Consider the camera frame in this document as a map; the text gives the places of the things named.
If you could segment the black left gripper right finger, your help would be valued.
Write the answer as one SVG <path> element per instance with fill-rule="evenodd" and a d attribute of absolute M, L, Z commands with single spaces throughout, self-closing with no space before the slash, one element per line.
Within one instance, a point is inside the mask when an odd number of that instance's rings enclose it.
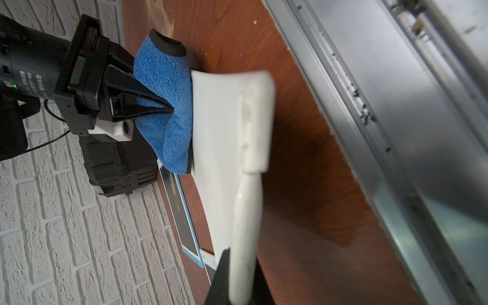
<path fill-rule="evenodd" d="M 251 305 L 275 305 L 259 261 L 256 260 Z"/>

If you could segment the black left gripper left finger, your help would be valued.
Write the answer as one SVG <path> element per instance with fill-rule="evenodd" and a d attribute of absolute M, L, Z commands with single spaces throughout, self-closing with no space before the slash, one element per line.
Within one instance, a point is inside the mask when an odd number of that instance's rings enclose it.
<path fill-rule="evenodd" d="M 230 305 L 229 299 L 230 249 L 222 252 L 205 305 Z"/>

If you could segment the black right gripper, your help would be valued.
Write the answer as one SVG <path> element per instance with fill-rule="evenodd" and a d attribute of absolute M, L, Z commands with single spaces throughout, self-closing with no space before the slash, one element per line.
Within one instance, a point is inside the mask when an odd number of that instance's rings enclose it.
<path fill-rule="evenodd" d="M 98 119 L 120 122 L 174 112 L 132 74 L 133 55 L 102 35 L 98 19 L 82 15 L 53 90 L 70 131 L 88 135 Z M 139 98 L 154 105 L 140 105 Z"/>

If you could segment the large white drawing tablet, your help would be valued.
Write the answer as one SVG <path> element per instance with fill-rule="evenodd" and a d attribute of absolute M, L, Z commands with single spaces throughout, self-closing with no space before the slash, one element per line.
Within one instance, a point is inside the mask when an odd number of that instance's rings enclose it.
<path fill-rule="evenodd" d="M 215 255 L 207 252 L 206 250 L 200 249 L 200 254 L 202 255 L 202 261 L 207 273 L 208 280 L 212 284 L 217 271 L 217 264 Z"/>

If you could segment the small white drawing tablet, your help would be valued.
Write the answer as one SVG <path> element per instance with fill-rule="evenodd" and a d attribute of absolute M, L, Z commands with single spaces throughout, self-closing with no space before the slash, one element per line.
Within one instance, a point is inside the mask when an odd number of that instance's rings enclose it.
<path fill-rule="evenodd" d="M 267 71 L 193 71 L 191 174 L 207 218 L 225 300 L 249 304 L 263 218 L 276 89 Z"/>

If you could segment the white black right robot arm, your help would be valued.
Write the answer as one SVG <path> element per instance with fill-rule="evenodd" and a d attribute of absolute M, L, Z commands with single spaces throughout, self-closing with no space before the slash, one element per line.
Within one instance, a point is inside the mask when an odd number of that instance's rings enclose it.
<path fill-rule="evenodd" d="M 133 121 L 173 107 L 133 75 L 134 58 L 83 15 L 65 40 L 1 17 L 1 159 L 28 150 L 24 120 L 56 103 L 69 130 L 102 142 L 132 140 Z"/>

